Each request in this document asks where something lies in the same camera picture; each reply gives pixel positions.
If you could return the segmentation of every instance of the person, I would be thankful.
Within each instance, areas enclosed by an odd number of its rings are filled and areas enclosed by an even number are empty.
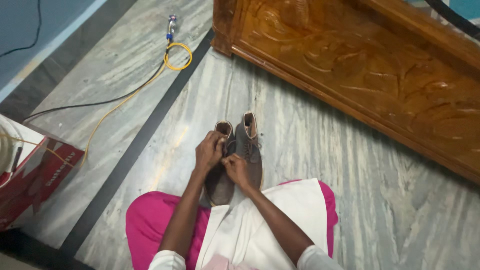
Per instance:
[[[154,191],[126,213],[135,270],[340,270],[331,259],[335,199],[316,179],[295,180],[261,192],[247,163],[222,157],[225,136],[210,131],[196,148],[196,163],[181,197]],[[247,197],[207,209],[199,206],[208,172],[222,162]]]

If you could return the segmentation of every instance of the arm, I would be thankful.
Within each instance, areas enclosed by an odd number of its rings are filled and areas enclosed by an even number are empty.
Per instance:
[[[187,188],[170,222],[165,229],[162,243],[158,251],[172,250],[185,258],[192,239],[193,226],[197,217],[197,208],[205,177],[222,157],[222,146],[225,136],[220,132],[210,131],[195,149],[196,164]]]
[[[273,235],[294,265],[313,241],[285,213],[254,187],[248,177],[247,163],[237,154],[222,160],[227,174],[243,193],[252,200],[272,230]]]

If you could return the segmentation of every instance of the yellow cable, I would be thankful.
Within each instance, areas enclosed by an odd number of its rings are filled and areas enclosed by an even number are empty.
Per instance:
[[[61,161],[63,161],[63,163],[65,163],[65,164],[67,164],[68,166],[70,166],[70,167],[73,168],[73,165],[71,165],[70,163],[68,163],[68,162],[65,161],[64,159],[62,159],[62,157],[59,156],[57,153],[55,153],[55,151],[53,151],[52,149],[46,148],[46,147],[43,146],[43,145],[36,144],[36,143],[32,143],[32,142],[29,142],[29,141],[25,141],[25,140],[22,140],[22,139],[19,139],[19,138],[15,138],[15,137],[12,137],[12,136],[8,136],[8,135],[6,135],[6,134],[0,134],[0,137],[7,137],[7,138],[10,138],[10,139],[12,139],[12,140],[21,141],[21,142],[24,142],[24,143],[36,145],[36,146],[38,146],[38,147],[40,147],[40,148],[43,148],[43,149],[49,151],[50,153],[54,154],[55,156],[57,156],[57,158],[59,158]]]
[[[177,67],[174,67],[170,64],[169,60],[168,60],[168,54],[165,53],[165,55],[163,56],[163,60],[165,62],[165,64],[162,66],[162,68],[155,74],[155,76],[148,80],[148,82],[145,84],[149,84],[150,82],[152,82],[153,80],[155,80],[159,75],[160,73],[162,73],[162,71],[164,70],[165,66],[169,67],[170,69],[172,70],[182,70],[186,67],[188,67],[188,65],[190,65],[190,63],[192,62],[192,51],[190,51],[190,49],[187,47],[187,45],[185,44],[182,44],[182,43],[171,43],[170,44],[170,40],[168,40],[168,46],[167,46],[167,49],[170,49],[171,47],[173,46],[181,46],[183,47],[184,49],[187,50],[188,54],[190,55],[190,59],[188,60],[188,62],[183,66],[183,67],[180,67],[180,68],[177,68]],[[105,117],[107,117],[107,115],[109,115],[111,112],[113,112],[114,110],[116,110],[118,107],[120,107],[123,103],[127,102],[129,99],[131,99],[133,96],[135,96],[143,87],[139,88],[137,91],[135,91],[131,96],[129,96],[128,98],[126,98],[124,101],[122,101],[119,105],[117,105],[116,107],[114,107],[113,109],[111,109],[109,112],[107,112],[101,119],[100,121],[98,121],[98,124],[96,124],[96,127],[95,129],[92,131],[92,133],[90,134],[90,137],[88,138],[88,142],[87,142],[87,145],[85,147],[85,154],[84,154],[84,158],[82,159],[82,163],[80,164],[80,168],[84,165],[85,163],[85,160],[87,158],[87,153],[88,153],[88,149],[90,147],[90,141],[92,140],[92,137],[93,137],[93,134],[95,134],[95,131],[97,130],[98,126],[100,126],[100,124],[102,123],[102,121],[105,119]]]

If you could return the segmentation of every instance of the carved wooden panel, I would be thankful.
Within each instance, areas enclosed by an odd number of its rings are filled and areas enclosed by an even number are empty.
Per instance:
[[[465,50],[354,0],[229,5],[232,52],[480,184],[480,72]]]

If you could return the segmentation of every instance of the hand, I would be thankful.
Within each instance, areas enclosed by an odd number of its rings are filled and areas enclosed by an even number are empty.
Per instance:
[[[226,136],[218,131],[209,131],[205,139],[195,149],[195,169],[209,172],[222,158],[222,147]]]
[[[247,171],[247,162],[243,158],[237,154],[233,154],[222,159],[222,163],[230,179],[239,185],[242,191],[245,191],[246,188],[251,186]]]

